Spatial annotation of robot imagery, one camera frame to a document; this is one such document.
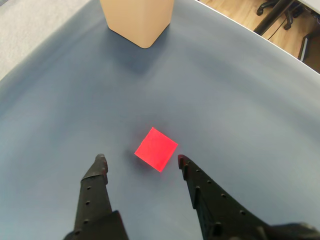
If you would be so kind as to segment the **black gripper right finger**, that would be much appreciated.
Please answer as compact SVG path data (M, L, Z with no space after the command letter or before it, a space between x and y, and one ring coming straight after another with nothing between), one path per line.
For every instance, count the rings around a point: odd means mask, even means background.
M320 232L306 223L269 225L243 207L187 156L178 155L205 240L318 240Z

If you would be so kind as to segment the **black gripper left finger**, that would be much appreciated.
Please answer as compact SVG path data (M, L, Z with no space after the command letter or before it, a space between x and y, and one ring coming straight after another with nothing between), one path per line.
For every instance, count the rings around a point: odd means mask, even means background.
M106 185L108 165L98 154L80 181L74 229L66 240L127 240L120 212L112 210Z

